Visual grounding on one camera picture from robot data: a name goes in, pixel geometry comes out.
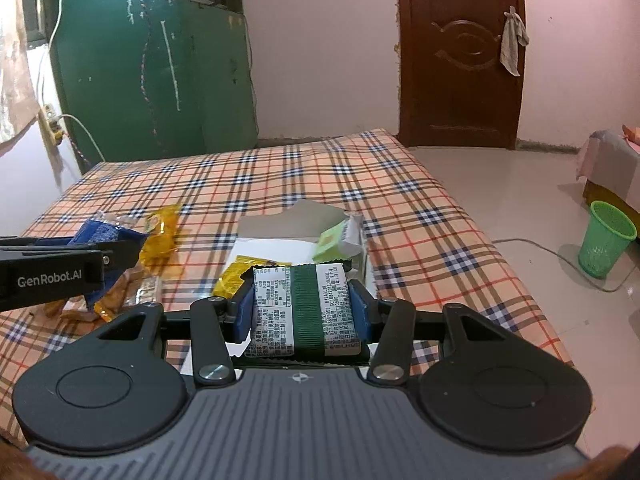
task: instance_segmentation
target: yellow snack wrapper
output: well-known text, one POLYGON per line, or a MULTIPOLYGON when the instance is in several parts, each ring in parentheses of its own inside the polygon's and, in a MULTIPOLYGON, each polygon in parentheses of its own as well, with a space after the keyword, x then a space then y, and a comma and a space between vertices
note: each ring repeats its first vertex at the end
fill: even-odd
POLYGON ((154 259, 166 257, 175 249, 180 207, 180 204, 166 205, 146 218, 144 231, 149 238, 140 251, 140 262, 145 267, 150 267, 154 259))
POLYGON ((109 322, 118 317, 129 283, 129 273, 125 272, 111 289, 94 304, 95 313, 109 322))
POLYGON ((98 314, 93 310, 88 310, 84 296, 69 298, 60 312, 60 319, 70 319, 72 321, 94 322, 98 319, 98 314))
POLYGON ((216 286, 213 288, 214 296, 222 296, 228 300, 234 296, 244 280, 240 277, 254 265, 261 266, 290 266, 290 263, 274 262, 264 258, 253 258, 251 256, 236 256, 236 260, 229 264, 218 278, 216 286))
POLYGON ((129 282, 122 309, 128 310, 140 303, 161 303, 161 301, 162 278, 146 276, 129 282))
POLYGON ((42 310, 47 317, 57 316, 65 306, 66 300, 49 301, 42 305, 42 310))

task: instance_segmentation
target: electrical outlet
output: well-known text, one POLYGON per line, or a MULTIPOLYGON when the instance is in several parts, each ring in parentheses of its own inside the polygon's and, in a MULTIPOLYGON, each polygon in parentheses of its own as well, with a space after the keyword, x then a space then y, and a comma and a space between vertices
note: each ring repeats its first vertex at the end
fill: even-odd
POLYGON ((44 105, 40 110, 40 123, 55 146, 62 143, 65 131, 60 125, 56 111, 51 105, 44 105))

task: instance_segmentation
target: blue snack wrapper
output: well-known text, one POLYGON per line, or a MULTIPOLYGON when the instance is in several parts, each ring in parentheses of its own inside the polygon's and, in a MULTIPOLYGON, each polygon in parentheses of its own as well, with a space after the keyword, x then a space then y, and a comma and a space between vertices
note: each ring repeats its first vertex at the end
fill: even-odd
MULTIPOLYGON (((147 234, 139 233, 126 227, 100 222, 99 220, 86 220, 76 235, 71 238, 67 245, 82 245, 96 242, 114 242, 116 240, 133 240, 140 245, 144 245, 147 234)), ((104 287, 102 290, 85 294, 84 299, 89 309, 94 307, 96 301, 100 300, 124 274, 126 269, 111 269, 104 273, 104 287)))

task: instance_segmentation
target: green striped snack package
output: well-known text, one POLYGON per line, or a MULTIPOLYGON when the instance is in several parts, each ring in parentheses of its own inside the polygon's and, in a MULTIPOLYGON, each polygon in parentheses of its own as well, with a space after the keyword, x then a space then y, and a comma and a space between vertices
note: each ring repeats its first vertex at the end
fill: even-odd
POLYGON ((322 362, 360 353, 342 264, 254 269, 254 290, 244 355, 322 362))

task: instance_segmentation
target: white wall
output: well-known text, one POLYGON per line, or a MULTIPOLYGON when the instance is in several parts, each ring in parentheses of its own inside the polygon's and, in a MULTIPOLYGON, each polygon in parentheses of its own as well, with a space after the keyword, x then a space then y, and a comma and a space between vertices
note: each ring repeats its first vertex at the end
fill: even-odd
POLYGON ((518 137, 581 146, 640 125, 640 0, 526 0, 518 137))
MULTIPOLYGON (((261 137, 398 130, 396 0, 244 0, 261 137)), ((518 137, 640 125, 640 0, 526 0, 518 137)))
POLYGON ((261 137, 398 131, 396 0, 242 0, 261 137))
MULTIPOLYGON (((41 56, 44 101, 60 110, 46 46, 27 52, 31 80, 36 86, 41 56)), ((18 139, 0 145, 0 236, 20 235, 63 191, 80 178, 80 170, 68 140, 47 151, 38 123, 18 139)))

